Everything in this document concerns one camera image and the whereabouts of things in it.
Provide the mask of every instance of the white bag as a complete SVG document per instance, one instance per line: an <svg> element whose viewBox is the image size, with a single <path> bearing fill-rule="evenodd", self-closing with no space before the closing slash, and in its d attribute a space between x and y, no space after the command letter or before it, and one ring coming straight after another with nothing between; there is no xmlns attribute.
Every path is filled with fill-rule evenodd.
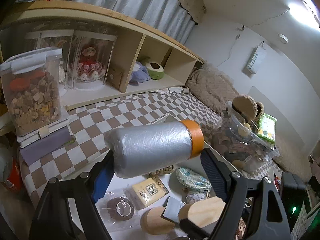
<svg viewBox="0 0 320 240"><path fill-rule="evenodd" d="M255 51L255 53L253 54L251 60L249 61L248 65L247 65L247 69L252 73L255 74L260 66L261 63L263 61L263 59L266 57L267 55L267 51L263 48L263 44L262 46L259 45Z"/></svg>

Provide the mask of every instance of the green snack bag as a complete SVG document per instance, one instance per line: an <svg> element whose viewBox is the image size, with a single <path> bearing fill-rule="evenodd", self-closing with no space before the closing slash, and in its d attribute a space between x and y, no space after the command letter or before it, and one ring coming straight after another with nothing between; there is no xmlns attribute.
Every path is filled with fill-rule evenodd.
<svg viewBox="0 0 320 240"><path fill-rule="evenodd" d="M258 121L259 125L259 131L257 135L271 143L275 144L275 139L276 139L276 121L277 119L274 118L273 116L264 113L263 116L260 118Z"/></svg>

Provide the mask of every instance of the curtain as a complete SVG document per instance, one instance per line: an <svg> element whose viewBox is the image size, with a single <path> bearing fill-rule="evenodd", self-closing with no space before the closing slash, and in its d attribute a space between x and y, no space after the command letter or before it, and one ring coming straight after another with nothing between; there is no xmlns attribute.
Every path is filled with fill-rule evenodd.
<svg viewBox="0 0 320 240"><path fill-rule="evenodd" d="M178 0L76 0L136 18L184 44L195 21Z"/></svg>

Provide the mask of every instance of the white round ceiling device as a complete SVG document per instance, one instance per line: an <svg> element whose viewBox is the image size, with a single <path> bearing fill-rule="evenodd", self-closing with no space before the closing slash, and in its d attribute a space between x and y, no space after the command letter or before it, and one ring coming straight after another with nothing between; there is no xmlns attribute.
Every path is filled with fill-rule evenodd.
<svg viewBox="0 0 320 240"><path fill-rule="evenodd" d="M286 36L284 36L283 34L278 34L279 40L283 43L283 44L287 44L289 42L288 38Z"/></svg>

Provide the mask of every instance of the ceiling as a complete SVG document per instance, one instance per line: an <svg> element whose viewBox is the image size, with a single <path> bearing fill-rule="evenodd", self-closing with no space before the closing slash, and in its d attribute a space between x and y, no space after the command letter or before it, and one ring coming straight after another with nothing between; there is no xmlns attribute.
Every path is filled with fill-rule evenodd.
<svg viewBox="0 0 320 240"><path fill-rule="evenodd" d="M260 24L278 16L301 0L203 0L207 13L218 12L226 18L245 26ZM271 46L282 51L306 76L320 97L320 31L303 25L290 12L251 27L267 39ZM284 34L288 44L282 44L278 33Z"/></svg>

